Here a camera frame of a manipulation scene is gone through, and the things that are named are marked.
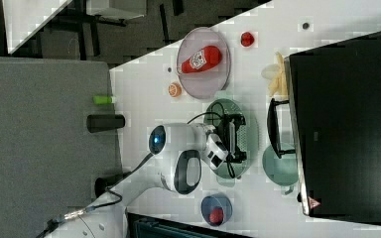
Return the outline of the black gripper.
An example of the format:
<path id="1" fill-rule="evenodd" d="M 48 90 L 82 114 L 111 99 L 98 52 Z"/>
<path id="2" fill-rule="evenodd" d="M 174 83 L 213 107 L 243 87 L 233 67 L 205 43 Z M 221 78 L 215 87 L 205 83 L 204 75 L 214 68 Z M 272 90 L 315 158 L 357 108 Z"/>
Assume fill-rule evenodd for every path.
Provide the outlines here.
<path id="1" fill-rule="evenodd" d="M 224 115 L 224 135 L 232 163 L 243 163 L 247 159 L 246 153 L 237 146 L 237 132 L 245 124 L 245 118 L 242 114 Z"/>

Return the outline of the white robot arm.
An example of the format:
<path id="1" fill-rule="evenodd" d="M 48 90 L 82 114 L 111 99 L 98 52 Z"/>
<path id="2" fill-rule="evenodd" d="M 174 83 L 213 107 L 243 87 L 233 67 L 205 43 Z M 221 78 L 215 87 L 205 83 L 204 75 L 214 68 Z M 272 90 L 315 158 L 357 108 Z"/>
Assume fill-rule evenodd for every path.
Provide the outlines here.
<path id="1" fill-rule="evenodd" d="M 247 159 L 237 132 L 246 124 L 240 113 L 205 112 L 204 121 L 160 125 L 149 136 L 150 154 L 126 178 L 87 207 L 48 222 L 44 238 L 126 238 L 126 208 L 144 191 L 158 187 L 187 195 L 201 180 L 207 164 L 224 179 L 242 173 L 233 167 Z"/>

